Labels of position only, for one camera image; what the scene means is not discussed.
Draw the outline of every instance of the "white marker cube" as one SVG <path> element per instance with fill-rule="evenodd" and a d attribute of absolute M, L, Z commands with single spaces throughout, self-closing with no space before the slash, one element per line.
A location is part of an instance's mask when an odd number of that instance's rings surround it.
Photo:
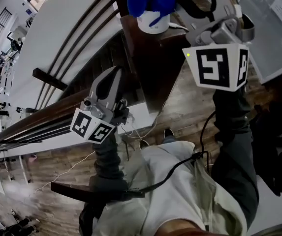
<path fill-rule="evenodd" d="M 92 116 L 90 111 L 75 110 L 70 130 L 87 142 L 101 144 L 115 126 Z"/>
<path fill-rule="evenodd" d="M 246 83 L 246 45 L 211 44 L 184 48 L 183 52 L 198 87 L 236 91 Z"/>

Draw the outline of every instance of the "pants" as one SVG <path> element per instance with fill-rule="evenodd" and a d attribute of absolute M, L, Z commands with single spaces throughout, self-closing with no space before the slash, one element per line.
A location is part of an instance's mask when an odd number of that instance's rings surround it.
<path fill-rule="evenodd" d="M 13 234 L 14 236 L 28 236 L 33 232 L 34 228 L 31 226 L 27 228 L 23 227 L 28 225 L 29 222 L 30 220 L 25 218 L 22 221 L 18 222 L 16 225 L 7 228 L 6 230 L 8 230 L 8 232 Z"/>
<path fill-rule="evenodd" d="M 174 136 L 167 136 L 162 144 L 175 142 Z M 236 135 L 225 147 L 221 148 L 212 167 L 212 178 L 220 184 L 239 203 L 250 227 L 258 207 L 258 190 L 252 162 L 251 133 Z"/>

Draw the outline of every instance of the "person's neck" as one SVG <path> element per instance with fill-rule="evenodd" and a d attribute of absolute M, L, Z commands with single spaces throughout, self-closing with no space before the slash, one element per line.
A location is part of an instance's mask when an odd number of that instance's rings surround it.
<path fill-rule="evenodd" d="M 184 219 L 174 219 L 162 224 L 157 230 L 155 236 L 164 236 L 176 230 L 187 228 L 197 228 L 197 226 L 194 223 Z"/>

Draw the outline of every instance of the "white shirt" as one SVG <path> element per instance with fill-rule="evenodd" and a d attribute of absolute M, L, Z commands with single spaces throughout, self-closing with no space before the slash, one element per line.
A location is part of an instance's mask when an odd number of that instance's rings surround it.
<path fill-rule="evenodd" d="M 180 161 L 191 157 L 192 152 L 181 143 L 168 144 L 171 148 L 146 147 L 141 153 L 153 174 L 153 184 L 164 180 L 170 169 Z M 173 219 L 185 219 L 205 230 L 201 220 L 201 209 L 197 205 L 194 168 L 187 162 L 180 165 L 162 186 L 154 190 L 150 197 L 150 207 L 143 226 L 143 236 L 153 236 L 159 227 Z"/>

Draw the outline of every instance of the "wooden table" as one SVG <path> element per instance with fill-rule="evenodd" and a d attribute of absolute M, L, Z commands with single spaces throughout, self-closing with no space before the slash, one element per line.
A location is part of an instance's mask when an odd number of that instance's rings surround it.
<path fill-rule="evenodd" d="M 132 69 L 138 76 L 149 112 L 162 109 L 185 61 L 182 49 L 189 47 L 186 31 L 171 29 L 161 34 L 142 32 L 135 18 L 121 18 L 132 59 Z"/>

